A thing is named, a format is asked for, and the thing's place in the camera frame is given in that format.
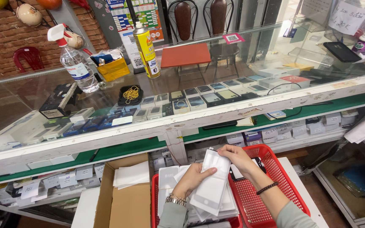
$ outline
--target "clear liquid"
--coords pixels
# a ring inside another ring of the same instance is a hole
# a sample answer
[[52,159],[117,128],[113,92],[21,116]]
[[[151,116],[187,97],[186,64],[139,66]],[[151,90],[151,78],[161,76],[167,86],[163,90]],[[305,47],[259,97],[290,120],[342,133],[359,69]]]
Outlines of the clear liquid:
[[60,62],[65,67],[72,67],[82,62],[90,75],[80,80],[74,80],[83,92],[94,92],[99,89],[98,81],[94,77],[94,72],[88,66],[87,61],[84,59],[84,56],[80,51],[69,46],[62,47]]

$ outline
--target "yellow box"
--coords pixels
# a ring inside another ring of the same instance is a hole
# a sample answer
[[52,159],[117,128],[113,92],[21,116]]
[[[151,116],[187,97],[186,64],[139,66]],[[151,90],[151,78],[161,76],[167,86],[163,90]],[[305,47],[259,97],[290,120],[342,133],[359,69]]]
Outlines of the yellow box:
[[128,65],[126,65],[124,58],[120,58],[103,66],[97,67],[97,70],[106,81],[113,81],[130,74]]
[[300,63],[296,63],[296,62],[284,64],[283,66],[285,66],[285,67],[289,66],[289,67],[293,67],[293,68],[299,68],[301,71],[310,71],[311,69],[315,68],[314,66],[308,66],[308,65],[300,64]]

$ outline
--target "yellow spray can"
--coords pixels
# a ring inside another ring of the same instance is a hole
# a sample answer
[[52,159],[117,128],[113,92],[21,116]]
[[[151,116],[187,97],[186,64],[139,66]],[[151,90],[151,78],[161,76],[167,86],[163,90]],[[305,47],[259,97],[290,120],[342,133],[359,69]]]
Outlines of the yellow spray can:
[[160,69],[157,64],[153,42],[150,40],[149,29],[144,27],[141,22],[136,22],[133,36],[136,40],[136,45],[138,46],[147,76],[151,79],[160,76]]

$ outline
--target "orange board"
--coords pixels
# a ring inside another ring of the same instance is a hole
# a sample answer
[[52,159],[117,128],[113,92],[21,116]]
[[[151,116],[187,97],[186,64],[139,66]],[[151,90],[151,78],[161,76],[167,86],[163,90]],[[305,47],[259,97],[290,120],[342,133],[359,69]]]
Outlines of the orange board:
[[164,48],[161,56],[161,68],[211,62],[208,46],[205,43]]

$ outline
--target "qr code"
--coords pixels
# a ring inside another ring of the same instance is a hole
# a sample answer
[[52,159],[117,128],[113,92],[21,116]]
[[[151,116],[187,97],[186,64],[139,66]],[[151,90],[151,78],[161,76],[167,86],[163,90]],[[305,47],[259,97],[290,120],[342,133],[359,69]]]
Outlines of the qr code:
[[136,43],[136,40],[135,40],[134,36],[129,36],[129,39],[130,39],[131,43]]
[[135,62],[136,66],[143,66],[143,61],[141,58],[134,59],[133,61]]
[[238,40],[239,39],[236,35],[227,36],[226,38],[229,41],[235,41],[235,40]]

